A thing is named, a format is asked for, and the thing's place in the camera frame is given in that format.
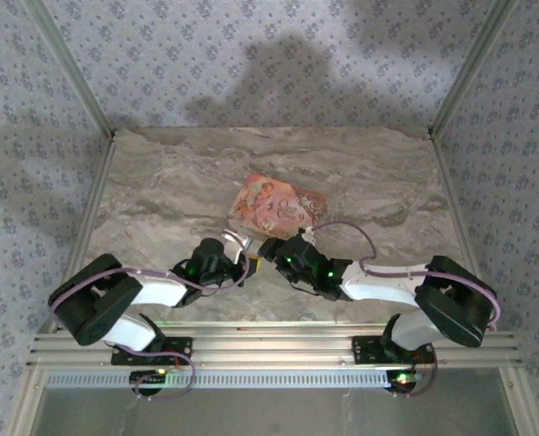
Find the patterned wallpaper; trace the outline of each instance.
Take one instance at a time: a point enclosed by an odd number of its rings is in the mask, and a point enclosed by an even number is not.
[[[539,0],[520,0],[440,144],[539,402]]]
[[[419,127],[491,1],[47,3],[117,128]]]
[[[104,144],[22,3],[0,1],[0,434]]]

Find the marble surface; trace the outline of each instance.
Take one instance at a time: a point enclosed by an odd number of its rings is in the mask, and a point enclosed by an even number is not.
[[[373,264],[424,263],[434,254],[462,261],[432,146],[415,135],[386,128],[151,128],[117,132],[115,146],[87,261],[113,253],[127,266],[171,268],[203,237],[218,237],[253,172],[324,193],[324,220],[361,225],[379,250]],[[316,235],[316,245],[328,257],[358,259],[369,250],[361,238],[332,226]],[[143,309],[169,321],[376,322],[406,311],[295,291],[269,263],[244,288],[183,309]]]

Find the gray marble tabletop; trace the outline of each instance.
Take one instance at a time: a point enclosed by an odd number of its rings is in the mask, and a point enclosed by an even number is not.
[[[261,173],[323,193],[323,221],[362,226],[373,264],[462,256],[428,140],[385,128],[152,128],[115,137],[86,260],[113,253],[126,266],[166,270],[219,237],[243,181]],[[328,257],[358,259],[369,247],[345,226],[316,234]],[[408,308],[329,302],[297,292],[269,263],[244,288],[182,309],[143,308],[168,321],[385,321]]]

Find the fleur-de-lis wallpaper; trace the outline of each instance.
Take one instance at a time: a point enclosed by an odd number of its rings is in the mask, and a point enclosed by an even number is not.
[[[521,1],[440,140],[539,404],[539,1]]]
[[[0,1],[0,433],[106,141],[19,1]]]
[[[427,126],[491,2],[47,2],[115,127]]]

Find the aluminum frame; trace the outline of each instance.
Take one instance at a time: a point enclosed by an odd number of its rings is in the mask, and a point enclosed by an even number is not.
[[[444,158],[434,146],[441,182],[466,267],[478,274],[477,263],[462,225],[461,211],[454,201],[453,187],[447,176]],[[92,186],[84,220],[65,270],[71,277],[82,264],[93,230],[105,181],[115,147],[106,147]],[[349,338],[355,335],[381,334],[384,326],[371,323],[336,322],[161,322],[167,335],[195,338],[193,358],[200,371],[207,370],[355,370]],[[505,394],[515,425],[521,436],[539,436],[539,412],[527,381],[523,363],[512,332],[489,332],[484,346],[468,349],[449,341],[436,343],[441,369],[499,368]],[[30,434],[49,373],[57,370],[109,372],[110,349],[98,343],[80,347],[67,332],[58,331],[49,322],[35,338],[29,355],[21,393],[15,400],[9,436]],[[150,367],[118,367],[138,370]],[[400,365],[364,365],[365,370],[402,369]]]

